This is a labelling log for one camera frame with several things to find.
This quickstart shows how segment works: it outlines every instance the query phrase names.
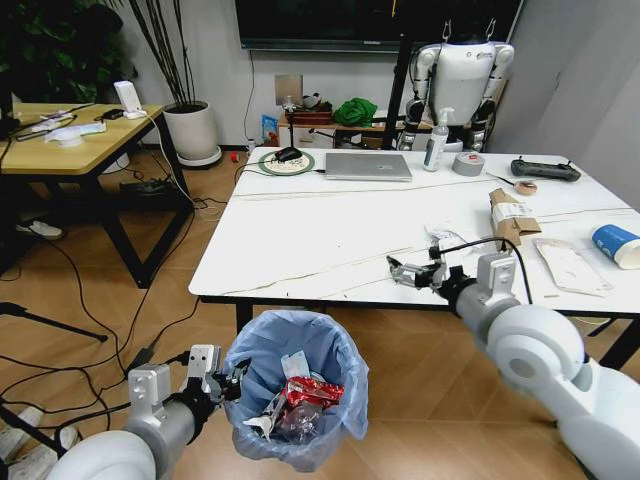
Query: red item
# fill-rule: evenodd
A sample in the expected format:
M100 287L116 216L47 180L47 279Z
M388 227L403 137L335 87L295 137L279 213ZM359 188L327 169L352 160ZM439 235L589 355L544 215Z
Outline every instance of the red item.
M329 408L340 403L344 387L320 382L310 377L291 377L282 389L282 393L287 396L290 408L297 407L302 401Z

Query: laptop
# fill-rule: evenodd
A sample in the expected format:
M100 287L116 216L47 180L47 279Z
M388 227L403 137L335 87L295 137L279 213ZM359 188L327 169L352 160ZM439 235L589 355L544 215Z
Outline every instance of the laptop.
M329 180L410 182L411 172L399 153L327 153L325 177Z

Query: cardboard box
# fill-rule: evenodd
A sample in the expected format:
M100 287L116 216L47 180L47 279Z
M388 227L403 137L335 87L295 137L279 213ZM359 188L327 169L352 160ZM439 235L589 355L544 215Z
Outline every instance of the cardboard box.
M526 204L518 202L503 189L489 194L491 199L491 227L496 237L504 237L520 245L520 237L540 233L540 225Z

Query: white bottle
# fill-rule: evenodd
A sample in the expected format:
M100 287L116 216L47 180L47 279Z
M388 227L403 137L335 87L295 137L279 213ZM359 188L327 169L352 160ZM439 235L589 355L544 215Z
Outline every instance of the white bottle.
M431 136L427 142L427 153L424 157L424 169L435 172L440 164L440 156L444 151L449 136L449 114L453 114L453 108L441 108L438 112L438 125L433 127Z

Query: television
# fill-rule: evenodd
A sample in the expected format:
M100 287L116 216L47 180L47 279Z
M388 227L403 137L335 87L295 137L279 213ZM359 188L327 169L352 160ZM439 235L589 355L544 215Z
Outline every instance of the television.
M235 0L243 49L397 52L400 33L416 44L454 35L509 41L524 0Z

